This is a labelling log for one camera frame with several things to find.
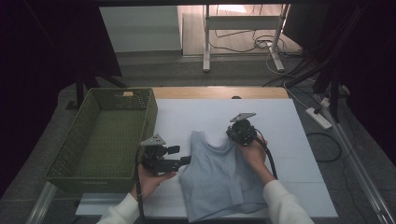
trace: black curtain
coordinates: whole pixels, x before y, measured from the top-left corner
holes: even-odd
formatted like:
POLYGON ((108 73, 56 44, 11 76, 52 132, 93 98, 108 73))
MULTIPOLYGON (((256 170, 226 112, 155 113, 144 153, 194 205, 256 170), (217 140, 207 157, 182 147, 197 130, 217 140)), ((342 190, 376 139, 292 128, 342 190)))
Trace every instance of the black curtain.
POLYGON ((58 93, 92 69, 120 76, 99 8, 59 1, 0 2, 0 194, 21 169, 58 93))

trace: wall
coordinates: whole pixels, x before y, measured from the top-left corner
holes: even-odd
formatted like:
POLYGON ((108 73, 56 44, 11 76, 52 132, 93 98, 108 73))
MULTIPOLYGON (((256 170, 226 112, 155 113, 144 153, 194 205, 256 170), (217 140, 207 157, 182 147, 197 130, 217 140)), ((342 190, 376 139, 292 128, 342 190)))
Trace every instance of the wall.
POLYGON ((177 7, 101 7, 115 52, 179 50, 177 7))

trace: dark background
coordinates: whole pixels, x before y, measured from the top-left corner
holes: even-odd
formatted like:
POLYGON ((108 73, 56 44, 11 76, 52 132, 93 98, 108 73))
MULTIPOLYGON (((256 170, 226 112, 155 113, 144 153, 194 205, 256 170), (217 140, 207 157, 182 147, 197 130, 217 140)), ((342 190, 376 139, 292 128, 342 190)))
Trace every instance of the dark background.
MULTIPOLYGON (((84 80, 92 79, 96 76, 94 67, 120 76, 97 7, 57 6, 50 1, 28 4, 30 7, 21 0, 6 0, 0 5, 0 194, 46 128, 58 92, 73 84, 76 74, 84 80)), ((393 163, 395 9, 395 1, 371 3, 338 61, 341 83, 351 91, 349 106, 393 163)), ((347 10, 329 7, 318 43, 326 40, 347 10)))

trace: human arm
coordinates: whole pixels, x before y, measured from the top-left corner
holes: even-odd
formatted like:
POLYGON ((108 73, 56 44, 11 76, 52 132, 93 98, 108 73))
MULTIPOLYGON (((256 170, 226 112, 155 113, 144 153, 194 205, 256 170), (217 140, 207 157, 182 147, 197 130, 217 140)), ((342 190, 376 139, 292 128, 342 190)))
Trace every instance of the human arm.
MULTIPOLYGON (((147 197, 151 195, 158 186, 160 186, 161 182, 176 175, 176 173, 153 175, 147 171, 142 164, 139 164, 138 166, 138 173, 143 201, 145 201, 147 197)), ((121 203, 116 206, 111 206, 105 211, 98 224, 134 223, 139 217, 138 210, 136 185, 134 185, 131 192, 125 196, 121 203)))
POLYGON ((264 163, 266 154, 262 146, 257 141, 253 141, 248 146, 240 145, 239 148, 264 186, 262 196, 268 204, 271 221, 274 224, 314 223, 300 206, 297 198, 271 174, 264 163))

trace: power strip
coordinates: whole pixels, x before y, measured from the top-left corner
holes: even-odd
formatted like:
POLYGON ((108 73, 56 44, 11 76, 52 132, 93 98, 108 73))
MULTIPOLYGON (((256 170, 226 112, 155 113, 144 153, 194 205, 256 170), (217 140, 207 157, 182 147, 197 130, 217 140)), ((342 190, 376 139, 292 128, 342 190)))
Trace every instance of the power strip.
POLYGON ((315 109, 313 107, 305 110, 305 112, 312 118, 314 119, 324 130, 330 129, 332 125, 330 124, 329 121, 327 121, 325 118, 323 118, 319 113, 315 114, 314 113, 315 109))

